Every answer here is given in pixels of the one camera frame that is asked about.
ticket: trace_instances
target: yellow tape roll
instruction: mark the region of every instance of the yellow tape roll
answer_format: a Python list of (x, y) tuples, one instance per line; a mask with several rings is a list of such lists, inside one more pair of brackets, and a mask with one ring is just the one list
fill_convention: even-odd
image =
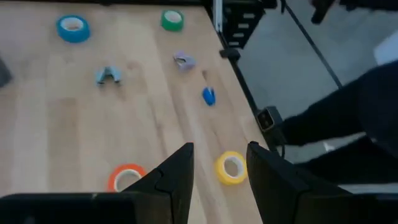
[[(229, 175), (225, 170), (225, 162), (231, 161), (238, 167), (238, 174), (236, 176)], [(224, 152), (216, 161), (215, 169), (218, 179), (226, 185), (240, 184), (248, 176), (246, 168), (246, 161), (243, 156), (237, 152)]]

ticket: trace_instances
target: wooden table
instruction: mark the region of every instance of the wooden table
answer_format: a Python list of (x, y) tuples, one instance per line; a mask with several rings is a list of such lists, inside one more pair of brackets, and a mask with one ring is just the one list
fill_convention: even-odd
[[(185, 14), (174, 33), (164, 9)], [(91, 37), (69, 44), (56, 33), (65, 14), (83, 16)], [(0, 89), (0, 194), (102, 192), (115, 167), (150, 171), (185, 142), (195, 143), (189, 223), (261, 223), (249, 181), (225, 186), (213, 164), (224, 151), (246, 155), (266, 143), (202, 7), (0, 2), (0, 54), (14, 81)], [(197, 66), (180, 73), (183, 50)], [(95, 85), (106, 65), (121, 86)], [(202, 70), (207, 71), (207, 81)], [(209, 107), (206, 83), (216, 91)]]

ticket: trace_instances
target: blue plastic clip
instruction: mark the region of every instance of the blue plastic clip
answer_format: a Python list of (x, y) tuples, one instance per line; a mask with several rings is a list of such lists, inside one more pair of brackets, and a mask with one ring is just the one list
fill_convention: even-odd
[(201, 95), (208, 106), (213, 106), (216, 103), (216, 94), (212, 87), (205, 87)]
[(121, 72), (114, 66), (104, 67), (101, 71), (95, 74), (95, 81), (97, 84), (104, 84), (104, 80), (107, 76), (111, 76), (115, 83), (120, 82)]

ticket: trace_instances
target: green tape roll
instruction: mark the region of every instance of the green tape roll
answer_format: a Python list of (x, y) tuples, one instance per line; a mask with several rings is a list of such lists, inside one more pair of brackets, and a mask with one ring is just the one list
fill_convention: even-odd
[(162, 27), (168, 31), (180, 31), (184, 27), (184, 16), (175, 10), (166, 10), (162, 13)]

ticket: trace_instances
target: gray floor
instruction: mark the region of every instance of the gray floor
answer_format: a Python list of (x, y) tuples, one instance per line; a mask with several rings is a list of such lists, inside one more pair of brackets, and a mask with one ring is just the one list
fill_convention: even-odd
[[(346, 12), (335, 6), (316, 26), (311, 23), (313, 8), (308, 1), (287, 2), (343, 85), (374, 67), (373, 49), (398, 30), (398, 13)], [(266, 11), (238, 65), (257, 106), (276, 105), (283, 118), (302, 112), (338, 89), (294, 20), (278, 9)], [(289, 147), (286, 158), (306, 161), (357, 137), (318, 142), (302, 149)]]

